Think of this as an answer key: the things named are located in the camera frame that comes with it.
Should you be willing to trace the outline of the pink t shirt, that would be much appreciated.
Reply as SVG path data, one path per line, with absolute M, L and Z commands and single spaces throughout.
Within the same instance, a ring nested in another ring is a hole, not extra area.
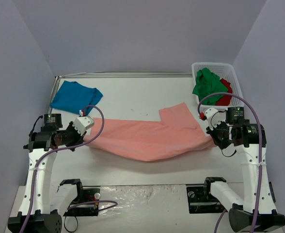
M 183 102 L 159 111 L 160 121 L 94 118 L 88 146 L 128 159 L 152 162 L 172 158 L 189 151 L 214 147 L 200 124 Z

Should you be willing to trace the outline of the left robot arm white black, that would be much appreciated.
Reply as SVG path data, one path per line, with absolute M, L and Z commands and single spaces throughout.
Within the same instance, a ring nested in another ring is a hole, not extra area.
M 94 125 L 90 116 L 78 116 L 63 129 L 61 114 L 41 116 L 44 124 L 39 132 L 31 130 L 28 150 L 29 170 L 27 183 L 17 215 L 8 219 L 12 233 L 60 233 L 62 217 L 71 202 L 79 203 L 85 197 L 79 179 L 64 180 L 61 189 L 49 198 L 51 175 L 57 152 L 74 151 L 83 143 L 87 131 Z

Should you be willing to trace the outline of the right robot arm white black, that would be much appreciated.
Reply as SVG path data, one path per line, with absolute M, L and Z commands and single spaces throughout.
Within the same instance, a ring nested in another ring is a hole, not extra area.
M 204 198 L 220 201 L 236 233 L 268 233 L 283 227 L 285 216 L 276 209 L 267 175 L 263 126 L 245 119 L 243 107 L 229 107 L 225 111 L 209 108 L 200 117 L 207 120 L 206 132 L 215 145 L 221 150 L 234 146 L 234 155 L 240 159 L 244 187 L 241 198 L 223 178 L 207 178 L 202 189 Z

